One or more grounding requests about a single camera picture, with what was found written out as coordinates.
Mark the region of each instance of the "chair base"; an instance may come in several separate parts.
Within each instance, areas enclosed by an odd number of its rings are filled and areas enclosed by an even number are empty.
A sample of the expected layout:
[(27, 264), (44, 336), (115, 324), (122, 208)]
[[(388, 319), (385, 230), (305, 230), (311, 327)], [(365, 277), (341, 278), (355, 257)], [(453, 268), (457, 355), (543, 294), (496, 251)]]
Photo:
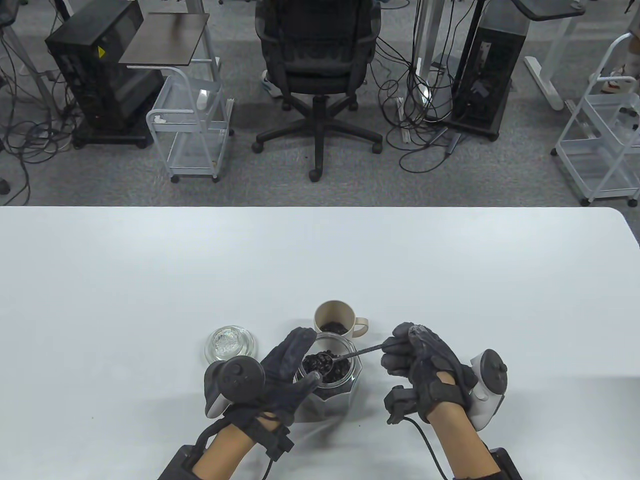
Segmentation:
[(315, 168), (309, 171), (309, 180), (312, 182), (317, 182), (322, 177), (324, 166), (324, 137), (326, 136), (326, 132), (339, 132), (369, 140), (373, 142), (371, 151), (375, 154), (381, 153), (382, 135), (356, 127), (355, 125), (349, 125), (334, 118), (347, 107), (349, 107), (350, 110), (357, 110), (358, 102), (356, 95), (348, 95), (332, 105), (328, 105), (328, 99), (329, 97), (326, 95), (316, 95), (313, 105), (309, 106), (296, 97), (287, 95), (284, 101), (298, 110), (304, 118), (292, 122), (286, 127), (260, 133), (256, 136), (255, 143), (251, 146), (251, 149), (255, 153), (260, 153), (264, 150), (264, 142), (266, 141), (294, 133), (303, 132), (312, 134), (316, 141)]

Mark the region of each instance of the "office chair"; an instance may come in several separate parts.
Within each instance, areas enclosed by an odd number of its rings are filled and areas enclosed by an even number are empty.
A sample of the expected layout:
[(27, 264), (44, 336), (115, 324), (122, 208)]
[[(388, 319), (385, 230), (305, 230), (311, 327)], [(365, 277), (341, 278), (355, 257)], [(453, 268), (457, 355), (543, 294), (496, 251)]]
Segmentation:
[[(349, 125), (335, 116), (358, 109), (356, 89), (362, 85), (373, 60), (380, 33), (380, 4), (373, 0), (257, 0), (255, 30), (269, 80), (281, 91), (284, 110), (291, 106), (304, 119), (256, 136), (252, 150), (260, 153), (264, 142), (288, 134), (307, 132), (316, 141), (315, 168), (309, 179), (322, 177), (324, 136), (327, 131), (357, 136), (373, 142), (372, 152), (382, 152), (382, 135)], [(313, 95), (313, 105), (292, 93)], [(328, 104), (328, 96), (345, 96)]]

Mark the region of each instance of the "beige mug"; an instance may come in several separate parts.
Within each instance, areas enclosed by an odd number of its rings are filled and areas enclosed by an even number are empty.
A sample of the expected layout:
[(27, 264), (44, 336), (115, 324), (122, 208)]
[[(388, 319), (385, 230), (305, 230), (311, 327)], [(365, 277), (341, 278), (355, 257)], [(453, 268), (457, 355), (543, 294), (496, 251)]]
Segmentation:
[(369, 329), (369, 320), (357, 317), (353, 309), (340, 300), (330, 300), (320, 305), (314, 315), (314, 328), (317, 332), (330, 322), (338, 322), (347, 329), (342, 336), (347, 339), (355, 339), (363, 336)]

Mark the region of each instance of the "gray carpet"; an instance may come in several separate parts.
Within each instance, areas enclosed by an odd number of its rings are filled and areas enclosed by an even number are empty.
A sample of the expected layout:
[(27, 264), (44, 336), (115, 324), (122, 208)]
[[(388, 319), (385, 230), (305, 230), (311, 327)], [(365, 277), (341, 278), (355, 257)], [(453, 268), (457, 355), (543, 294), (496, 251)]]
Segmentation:
[[(470, 0), (456, 2), (454, 18), (468, 8)], [(404, 0), (392, 0), (397, 6)], [(383, 12), (382, 38), (408, 56), (415, 3), (402, 10)], [(350, 138), (331, 137), (325, 149), (324, 176), (311, 184), (307, 172), (312, 165), (312, 140), (286, 138), (266, 144), (260, 155), (250, 150), (255, 134), (295, 118), (283, 112), (279, 102), (262, 91), (258, 76), (264, 69), (260, 44), (253, 26), (253, 3), (205, 0), (211, 12), (210, 27), (216, 53), (222, 58), (226, 90), (236, 99), (232, 125), (236, 135), (230, 142), (222, 180), (183, 179), (171, 184), (153, 148), (88, 146), (71, 150), (29, 169), (30, 205), (325, 205), (325, 206), (576, 206), (578, 195), (566, 172), (549, 156), (569, 114), (551, 110), (522, 61), (513, 80), (500, 139), (495, 143), (470, 138), (458, 147), (442, 167), (432, 173), (412, 175), (397, 165), (400, 152), (385, 145), (382, 155), (371, 154), (370, 145)], [(184, 2), (141, 0), (143, 10), (176, 10)], [(570, 44), (554, 80), (564, 98), (576, 98), (586, 87), (609, 43), (629, 22), (623, 11), (627, 0), (587, 2), (588, 12)], [(22, 7), (14, 25), (41, 70), (55, 68), (43, 39), (53, 12), (46, 0), (31, 0)], [(459, 28), (464, 34), (468, 21)], [(550, 46), (554, 22), (533, 24), (524, 55), (543, 59)], [(440, 32), (443, 42), (445, 31)], [(458, 52), (464, 40), (456, 38)], [(0, 61), (7, 67), (6, 58)], [(373, 64), (379, 78), (387, 72)], [(33, 91), (28, 77), (20, 77)], [(386, 133), (389, 129), (377, 103), (378, 89), (372, 79), (359, 91), (360, 110), (341, 118)], [(0, 116), (5, 118), (9, 98), (0, 93)], [(17, 118), (42, 119), (32, 104), (20, 104)], [(399, 144), (399, 136), (392, 139)], [(434, 148), (414, 155), (406, 165), (428, 168), (442, 158)], [(0, 154), (0, 176), (20, 188), (24, 182), (16, 160)], [(620, 210), (640, 238), (640, 212), (623, 200), (597, 202), (597, 207)]]

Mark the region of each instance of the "coffee grounds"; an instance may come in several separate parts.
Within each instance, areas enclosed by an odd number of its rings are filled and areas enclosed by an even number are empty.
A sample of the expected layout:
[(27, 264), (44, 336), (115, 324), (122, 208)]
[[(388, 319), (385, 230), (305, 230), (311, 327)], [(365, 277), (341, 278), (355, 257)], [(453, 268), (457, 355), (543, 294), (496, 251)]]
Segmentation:
[(307, 355), (302, 360), (302, 368), (304, 368), (307, 373), (320, 372), (323, 375), (323, 383), (333, 383), (342, 380), (349, 373), (349, 368), (351, 367), (349, 359), (346, 358), (344, 360), (338, 360), (337, 362), (330, 362), (328, 361), (327, 355), (331, 358), (337, 357), (337, 355), (332, 353), (331, 350)]
[(322, 330), (323, 332), (336, 333), (337, 335), (344, 335), (345, 333), (347, 333), (349, 331), (340, 322), (325, 323), (324, 325), (322, 325), (322, 327), (320, 327), (320, 330)]

